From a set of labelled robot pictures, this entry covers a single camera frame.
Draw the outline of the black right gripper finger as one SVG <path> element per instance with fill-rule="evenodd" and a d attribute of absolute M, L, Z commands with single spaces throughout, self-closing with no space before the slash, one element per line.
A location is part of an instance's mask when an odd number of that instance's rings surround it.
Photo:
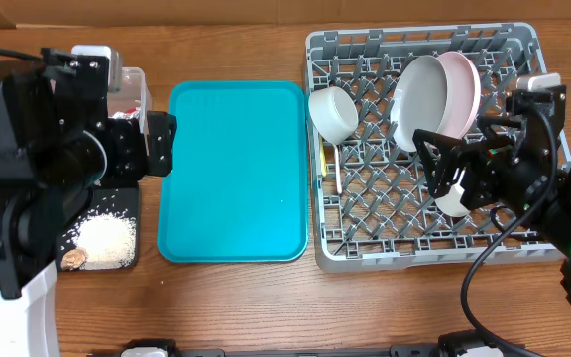
<path fill-rule="evenodd" d="M 423 163 L 424 175 L 429 194 L 440 198 L 462 181 L 466 167 L 449 159 L 428 160 Z"/>
<path fill-rule="evenodd" d="M 436 164 L 438 161 L 444 163 L 463 163 L 472 156 L 479 155 L 487 150 L 486 142 L 466 143 L 462 139 L 456 139 L 435 132 L 416 129 L 412 140 L 416 151 L 423 164 Z M 428 147 L 434 147 L 440 154 L 439 159 L 431 154 Z"/>

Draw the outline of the white paper cup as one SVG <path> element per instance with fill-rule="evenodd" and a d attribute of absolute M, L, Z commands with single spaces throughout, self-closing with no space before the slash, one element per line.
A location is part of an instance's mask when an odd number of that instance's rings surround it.
<path fill-rule="evenodd" d="M 464 188 L 459 185 L 453 185 L 449 192 L 442 197 L 435 199 L 435 204 L 439 210 L 451 217 L 463 217 L 470 213 L 470 210 L 461 203 Z"/>

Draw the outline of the red candy wrapper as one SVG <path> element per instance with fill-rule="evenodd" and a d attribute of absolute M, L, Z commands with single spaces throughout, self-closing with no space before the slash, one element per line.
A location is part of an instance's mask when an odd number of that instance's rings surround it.
<path fill-rule="evenodd" d="M 126 111 L 117 111 L 111 115 L 112 119 L 118 120 L 130 120 L 140 118 L 140 109 L 139 108 L 131 108 Z"/>

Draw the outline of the grey round plate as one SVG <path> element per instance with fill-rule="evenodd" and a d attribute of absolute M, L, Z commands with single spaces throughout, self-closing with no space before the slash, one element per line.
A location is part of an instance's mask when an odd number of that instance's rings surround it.
<path fill-rule="evenodd" d="M 447 104 L 447 88 L 445 69 L 434 56 L 418 57 L 404 69 L 390 114 L 396 123 L 393 138 L 398 147 L 415 152 L 414 131 L 438 129 Z"/>

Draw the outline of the pink round plate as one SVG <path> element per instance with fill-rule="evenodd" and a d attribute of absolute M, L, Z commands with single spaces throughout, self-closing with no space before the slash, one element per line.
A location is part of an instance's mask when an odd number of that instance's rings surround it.
<path fill-rule="evenodd" d="M 437 133 L 461 139 L 470 130 L 479 110 L 480 77 L 473 63 L 461 53 L 447 52 L 437 59 L 447 80 L 446 106 Z"/>

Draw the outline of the pink plastic fork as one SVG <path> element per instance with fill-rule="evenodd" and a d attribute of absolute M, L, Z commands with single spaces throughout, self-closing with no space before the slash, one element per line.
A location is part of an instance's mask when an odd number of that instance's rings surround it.
<path fill-rule="evenodd" d="M 340 167 L 340 148 L 338 145 L 333 144 L 333 152 L 334 152 L 334 164 L 335 164 L 335 176 L 336 176 L 336 190 L 338 195 L 342 194 L 342 182 L 341 182 L 341 167 Z"/>

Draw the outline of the grey bowl of rice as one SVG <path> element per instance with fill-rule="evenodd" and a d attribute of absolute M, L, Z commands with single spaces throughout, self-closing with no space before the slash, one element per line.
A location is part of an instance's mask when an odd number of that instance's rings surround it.
<path fill-rule="evenodd" d="M 340 87 L 313 91 L 308 99 L 310 119 L 320 134 L 332 145 L 340 145 L 358 127 L 358 111 L 350 95 Z"/>

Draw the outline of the yellow plastic spoon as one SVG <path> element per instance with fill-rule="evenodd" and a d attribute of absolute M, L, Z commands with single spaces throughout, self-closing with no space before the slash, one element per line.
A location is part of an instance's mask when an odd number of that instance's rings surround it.
<path fill-rule="evenodd" d="M 326 157 L 324 152 L 323 146 L 323 139 L 319 136 L 319 162 L 320 162 L 320 171 L 323 178 L 327 176 L 327 164 L 326 164 Z"/>

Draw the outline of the brown food scrap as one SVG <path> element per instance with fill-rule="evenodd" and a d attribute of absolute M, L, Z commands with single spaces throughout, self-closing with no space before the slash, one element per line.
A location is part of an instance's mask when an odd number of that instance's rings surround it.
<path fill-rule="evenodd" d="M 73 249 L 63 255 L 60 267 L 63 271 L 73 271 L 79 269 L 85 262 L 87 256 L 82 249 Z"/>

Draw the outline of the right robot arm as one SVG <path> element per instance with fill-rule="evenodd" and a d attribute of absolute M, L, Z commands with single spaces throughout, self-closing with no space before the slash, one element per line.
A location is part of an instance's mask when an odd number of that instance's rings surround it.
<path fill-rule="evenodd" d="M 481 117 L 478 126 L 484 138 L 474 143 L 414 132 L 429 194 L 442 198 L 459 185 L 458 201 L 467 210 L 494 203 L 509 209 L 515 220 L 499 238 L 530 228 L 564 254 L 561 285 L 571 306 L 571 167 L 558 167 L 553 120 L 540 113 Z"/>

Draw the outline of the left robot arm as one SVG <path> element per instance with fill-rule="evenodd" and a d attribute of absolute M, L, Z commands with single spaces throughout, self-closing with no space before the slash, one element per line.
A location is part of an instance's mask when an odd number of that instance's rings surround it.
<path fill-rule="evenodd" d="M 107 46 L 0 49 L 0 356 L 58 355 L 55 245 L 95 192 L 171 172 L 174 116 L 109 111 L 125 75 Z"/>

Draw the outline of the grey dishwasher rack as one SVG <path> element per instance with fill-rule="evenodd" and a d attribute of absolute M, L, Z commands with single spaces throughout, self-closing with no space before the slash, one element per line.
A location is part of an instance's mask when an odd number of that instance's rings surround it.
<path fill-rule="evenodd" d="M 480 75 L 483 114 L 504 115 L 520 76 L 546 70 L 534 28 L 523 22 L 317 31 L 305 44 L 308 92 L 340 87 L 353 99 L 359 125 L 340 145 L 342 194 L 333 145 L 308 131 L 318 266 L 331 273 L 402 270 L 475 260 L 514 220 L 484 207 L 454 218 L 430 197 L 417 155 L 399 148 L 390 118 L 393 92 L 414 59 L 458 52 Z"/>

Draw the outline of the clear plastic bin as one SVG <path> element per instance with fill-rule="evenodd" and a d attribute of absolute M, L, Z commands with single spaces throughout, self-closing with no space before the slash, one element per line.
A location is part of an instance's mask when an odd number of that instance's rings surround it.
<path fill-rule="evenodd" d="M 131 108 L 140 109 L 138 123 L 143 134 L 148 132 L 147 114 L 152 110 L 153 100 L 146 82 L 144 72 L 138 67 L 122 68 L 122 85 L 117 93 L 109 93 L 107 97 L 108 115 Z"/>

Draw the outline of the teal plastic tray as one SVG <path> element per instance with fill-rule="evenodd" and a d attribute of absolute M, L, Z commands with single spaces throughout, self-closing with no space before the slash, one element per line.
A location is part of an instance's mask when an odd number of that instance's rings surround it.
<path fill-rule="evenodd" d="M 186 81 L 161 184 L 157 247 L 172 263 L 298 259 L 308 243 L 306 98 L 287 80 Z"/>

